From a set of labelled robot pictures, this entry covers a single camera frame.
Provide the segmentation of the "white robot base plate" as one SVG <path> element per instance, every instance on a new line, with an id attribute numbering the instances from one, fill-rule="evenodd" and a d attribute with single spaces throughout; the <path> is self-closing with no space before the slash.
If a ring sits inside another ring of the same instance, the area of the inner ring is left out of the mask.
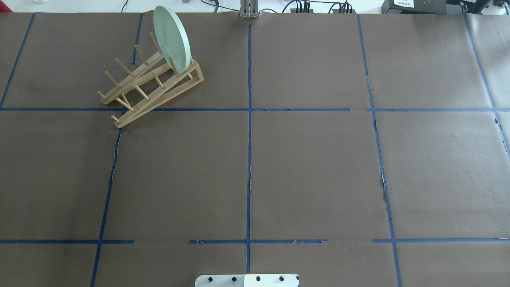
<path id="1" fill-rule="evenodd" d="M 221 274 L 200 275 L 195 287 L 299 287 L 295 274 Z"/>

